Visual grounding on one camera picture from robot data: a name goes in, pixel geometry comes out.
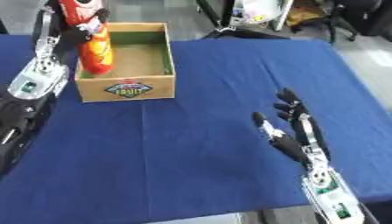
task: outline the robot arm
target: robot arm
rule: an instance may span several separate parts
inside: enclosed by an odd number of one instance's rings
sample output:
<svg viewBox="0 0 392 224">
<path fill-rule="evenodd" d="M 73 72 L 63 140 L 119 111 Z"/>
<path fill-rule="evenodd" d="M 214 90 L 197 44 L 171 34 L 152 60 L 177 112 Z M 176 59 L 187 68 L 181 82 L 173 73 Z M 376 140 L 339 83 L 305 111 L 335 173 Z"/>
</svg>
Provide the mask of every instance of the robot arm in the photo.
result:
<svg viewBox="0 0 392 224">
<path fill-rule="evenodd" d="M 68 82 L 65 53 L 89 41 L 109 12 L 98 10 L 84 24 L 68 26 L 58 0 L 38 13 L 32 35 L 35 57 L 0 90 L 0 177 L 24 155 Z"/>
<path fill-rule="evenodd" d="M 279 117 L 290 123 L 296 140 L 275 129 L 260 113 L 254 113 L 253 120 L 260 131 L 267 133 L 273 147 L 304 166 L 306 174 L 301 177 L 302 189 L 315 210 L 318 222 L 378 224 L 340 174 L 330 166 L 330 152 L 321 129 L 305 105 L 287 88 L 277 97 L 284 103 L 274 104 L 274 108 L 278 109 Z"/>
</svg>

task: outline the cardboard box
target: cardboard box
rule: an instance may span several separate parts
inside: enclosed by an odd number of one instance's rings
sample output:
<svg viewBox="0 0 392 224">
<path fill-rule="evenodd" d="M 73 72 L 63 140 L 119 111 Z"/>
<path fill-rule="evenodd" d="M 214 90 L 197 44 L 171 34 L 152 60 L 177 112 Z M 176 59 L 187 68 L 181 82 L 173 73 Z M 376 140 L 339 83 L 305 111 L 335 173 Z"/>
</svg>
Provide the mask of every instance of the cardboard box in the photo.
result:
<svg viewBox="0 0 392 224">
<path fill-rule="evenodd" d="M 84 102 L 173 98 L 174 65 L 166 24 L 108 24 L 114 69 L 101 75 L 78 62 L 75 81 Z"/>
</svg>

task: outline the red can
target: red can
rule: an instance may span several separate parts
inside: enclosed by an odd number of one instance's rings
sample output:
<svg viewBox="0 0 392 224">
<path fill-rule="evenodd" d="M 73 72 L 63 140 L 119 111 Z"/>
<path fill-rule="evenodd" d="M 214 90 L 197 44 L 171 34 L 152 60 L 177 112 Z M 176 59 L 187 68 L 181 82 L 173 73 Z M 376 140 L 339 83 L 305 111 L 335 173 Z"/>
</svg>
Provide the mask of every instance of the red can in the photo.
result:
<svg viewBox="0 0 392 224">
<path fill-rule="evenodd" d="M 103 8 L 102 0 L 60 0 L 61 8 L 69 25 L 89 22 Z M 105 74 L 113 68 L 113 51 L 108 25 L 100 26 L 87 43 L 79 46 L 81 63 L 91 74 Z"/>
</svg>

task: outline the box logo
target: box logo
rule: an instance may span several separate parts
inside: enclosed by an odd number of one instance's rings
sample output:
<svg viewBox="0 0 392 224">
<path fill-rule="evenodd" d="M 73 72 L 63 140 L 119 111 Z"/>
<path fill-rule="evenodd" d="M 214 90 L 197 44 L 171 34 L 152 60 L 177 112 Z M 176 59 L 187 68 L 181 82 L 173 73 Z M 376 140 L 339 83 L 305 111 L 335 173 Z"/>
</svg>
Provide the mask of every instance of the box logo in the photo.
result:
<svg viewBox="0 0 392 224">
<path fill-rule="evenodd" d="M 123 80 L 122 83 L 115 84 L 114 86 L 105 89 L 105 91 L 110 92 L 111 94 L 120 95 L 126 98 L 133 98 L 137 95 L 145 94 L 150 90 L 152 90 L 152 87 L 134 80 Z"/>
</svg>

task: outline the table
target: table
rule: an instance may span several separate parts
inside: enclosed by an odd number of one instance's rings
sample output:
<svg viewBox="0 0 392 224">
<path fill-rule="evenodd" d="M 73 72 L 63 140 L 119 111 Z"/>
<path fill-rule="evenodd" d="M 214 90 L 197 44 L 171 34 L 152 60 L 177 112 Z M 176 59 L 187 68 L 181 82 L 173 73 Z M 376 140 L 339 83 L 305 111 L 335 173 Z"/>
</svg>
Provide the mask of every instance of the table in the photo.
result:
<svg viewBox="0 0 392 224">
<path fill-rule="evenodd" d="M 0 81 L 30 60 L 29 37 L 0 36 Z M 81 103 L 71 82 L 20 164 L 0 182 L 0 223 L 123 224 L 306 204 L 303 169 L 250 120 L 293 88 L 363 201 L 392 199 L 392 122 L 318 40 L 172 42 L 175 99 Z M 70 66 L 74 70 L 75 55 Z"/>
</svg>

